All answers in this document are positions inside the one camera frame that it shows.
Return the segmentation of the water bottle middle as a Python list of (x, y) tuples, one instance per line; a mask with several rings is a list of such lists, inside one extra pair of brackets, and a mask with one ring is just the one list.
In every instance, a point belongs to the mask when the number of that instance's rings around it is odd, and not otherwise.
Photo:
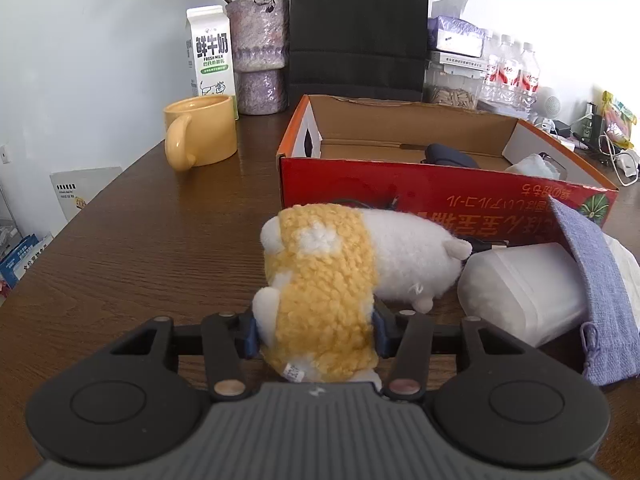
[(518, 107), (520, 102), (521, 45), (508, 35), (501, 36), (498, 65), (499, 99), (503, 104)]

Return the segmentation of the white milk carton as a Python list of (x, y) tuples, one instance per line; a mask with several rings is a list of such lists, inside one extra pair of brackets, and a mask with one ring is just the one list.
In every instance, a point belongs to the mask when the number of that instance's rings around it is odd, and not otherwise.
[(186, 10), (186, 55), (194, 96), (231, 96), (238, 110), (231, 27), (223, 6)]

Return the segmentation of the water bottle left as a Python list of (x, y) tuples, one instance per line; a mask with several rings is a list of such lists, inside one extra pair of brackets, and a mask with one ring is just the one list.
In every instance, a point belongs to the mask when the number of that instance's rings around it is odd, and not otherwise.
[(484, 44), (483, 58), (486, 62), (486, 70), (483, 89), (480, 92), (480, 99), (483, 102), (499, 103), (502, 101), (500, 96), (500, 92), (503, 89), (503, 82), (500, 76), (501, 45), (501, 39), (496, 34), (492, 34)]

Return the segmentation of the white flat box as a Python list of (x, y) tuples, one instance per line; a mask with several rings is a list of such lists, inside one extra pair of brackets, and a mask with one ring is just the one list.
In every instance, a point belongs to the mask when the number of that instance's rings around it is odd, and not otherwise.
[(481, 58), (442, 51), (432, 51), (430, 61), (442, 66), (442, 71), (448, 75), (471, 79), (484, 79), (488, 67)]

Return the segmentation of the yellow snack bag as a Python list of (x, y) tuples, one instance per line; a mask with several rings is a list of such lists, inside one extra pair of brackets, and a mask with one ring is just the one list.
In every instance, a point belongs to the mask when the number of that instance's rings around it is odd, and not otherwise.
[(623, 150), (634, 147), (631, 143), (631, 129), (637, 123), (637, 117), (608, 91), (602, 93), (602, 117), (608, 140)]

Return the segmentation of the yellow white plush toy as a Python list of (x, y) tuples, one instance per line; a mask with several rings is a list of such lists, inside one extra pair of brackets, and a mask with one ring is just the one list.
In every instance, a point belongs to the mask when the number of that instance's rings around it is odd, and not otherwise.
[(289, 382), (375, 387), (375, 300), (427, 314), (473, 251), (415, 214), (337, 204), (281, 210), (260, 244), (267, 284), (252, 310), (264, 360)]

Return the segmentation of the white face mask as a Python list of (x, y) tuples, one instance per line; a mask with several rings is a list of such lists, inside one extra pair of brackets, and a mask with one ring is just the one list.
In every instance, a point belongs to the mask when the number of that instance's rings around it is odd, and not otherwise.
[(506, 168), (508, 174), (521, 174), (526, 177), (560, 180), (561, 173), (541, 154), (531, 154), (520, 162)]

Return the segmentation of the white plastic container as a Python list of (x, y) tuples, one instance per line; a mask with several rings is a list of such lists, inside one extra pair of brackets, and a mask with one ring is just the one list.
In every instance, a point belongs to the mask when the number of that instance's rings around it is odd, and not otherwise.
[(472, 255), (458, 281), (465, 314), (539, 347), (585, 322), (582, 274), (558, 243), (491, 249)]

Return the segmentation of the water bottle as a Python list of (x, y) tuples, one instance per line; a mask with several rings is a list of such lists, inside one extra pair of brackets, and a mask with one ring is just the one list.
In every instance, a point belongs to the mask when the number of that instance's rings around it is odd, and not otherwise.
[(539, 86), (539, 66), (533, 46), (526, 42), (521, 52), (518, 72), (518, 106), (529, 112), (535, 101)]
[(486, 70), (483, 89), (480, 92), (480, 99), (483, 102), (499, 103), (502, 101), (500, 96), (500, 92), (503, 89), (503, 82), (500, 76), (501, 45), (501, 39), (496, 34), (492, 34), (484, 44), (483, 58), (486, 62)]
[(503, 104), (518, 107), (520, 102), (521, 45), (508, 35), (501, 36), (498, 65), (499, 99)]

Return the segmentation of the water bottle right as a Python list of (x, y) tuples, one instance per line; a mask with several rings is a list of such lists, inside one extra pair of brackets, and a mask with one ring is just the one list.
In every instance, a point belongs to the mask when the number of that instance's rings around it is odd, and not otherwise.
[(535, 101), (539, 86), (539, 66), (533, 46), (526, 42), (521, 52), (518, 72), (518, 106), (529, 112)]

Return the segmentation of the dark blue object in box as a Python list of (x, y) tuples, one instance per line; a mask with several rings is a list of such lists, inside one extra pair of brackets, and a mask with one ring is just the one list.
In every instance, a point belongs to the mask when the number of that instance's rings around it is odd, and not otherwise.
[(478, 163), (470, 155), (464, 154), (444, 144), (428, 144), (424, 150), (422, 164), (478, 169)]

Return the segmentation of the purple tissue pack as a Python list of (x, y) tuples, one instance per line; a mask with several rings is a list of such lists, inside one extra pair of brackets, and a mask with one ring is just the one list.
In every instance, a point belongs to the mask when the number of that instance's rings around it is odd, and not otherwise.
[(432, 3), (432, 16), (427, 19), (428, 47), (480, 58), (483, 55), (485, 31), (463, 19), (468, 0), (437, 0)]

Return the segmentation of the purple cloth pouch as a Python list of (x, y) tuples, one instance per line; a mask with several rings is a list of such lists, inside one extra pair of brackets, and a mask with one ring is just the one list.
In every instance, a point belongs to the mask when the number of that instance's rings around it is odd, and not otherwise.
[(549, 205), (585, 284), (587, 319), (580, 326), (584, 375), (606, 386), (639, 375), (639, 329), (623, 275), (600, 226), (552, 198)]

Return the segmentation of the black paper bag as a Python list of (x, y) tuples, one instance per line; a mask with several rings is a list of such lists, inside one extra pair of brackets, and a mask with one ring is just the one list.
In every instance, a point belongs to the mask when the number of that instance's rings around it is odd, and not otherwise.
[(419, 102), (428, 0), (291, 0), (288, 91)]

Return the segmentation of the white paper sign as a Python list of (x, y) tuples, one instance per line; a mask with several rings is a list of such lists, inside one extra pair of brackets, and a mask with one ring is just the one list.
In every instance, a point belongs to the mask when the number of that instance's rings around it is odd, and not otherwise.
[(103, 167), (50, 174), (54, 192), (66, 221), (72, 220), (90, 200), (121, 173), (120, 167)]

